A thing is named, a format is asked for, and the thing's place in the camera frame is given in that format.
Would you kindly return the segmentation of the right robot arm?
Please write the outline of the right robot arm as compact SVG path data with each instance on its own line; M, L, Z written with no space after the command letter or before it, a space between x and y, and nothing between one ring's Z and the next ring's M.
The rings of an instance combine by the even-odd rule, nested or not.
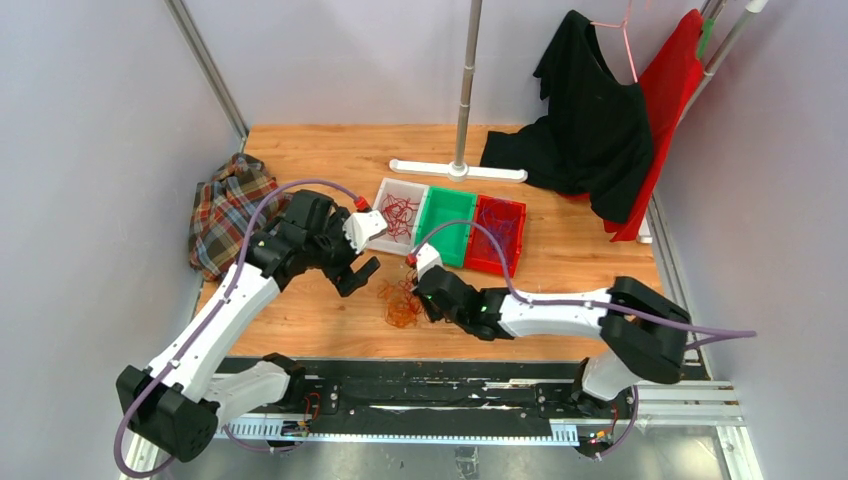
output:
M413 282L428 318L445 320L483 341L530 336L584 337L608 349L581 362L571 400L595 417L618 394L644 380L680 381L689 313L642 282L619 276L608 288L576 294L477 289L434 267Z

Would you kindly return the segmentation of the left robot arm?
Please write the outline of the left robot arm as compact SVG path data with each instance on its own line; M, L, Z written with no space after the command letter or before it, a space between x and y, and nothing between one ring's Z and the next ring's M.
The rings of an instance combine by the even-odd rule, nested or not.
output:
M219 288L177 338L144 368L127 366L116 381L124 417L114 442L121 459L127 430L183 463L198 457L219 428L266 405L283 413L311 408L305 370L295 360L268 354L245 371L213 376L246 327L291 281L320 271L338 295L367 285L380 266L353 263L386 233L383 216L358 197L354 211L302 188L264 225L249 221L237 260Z

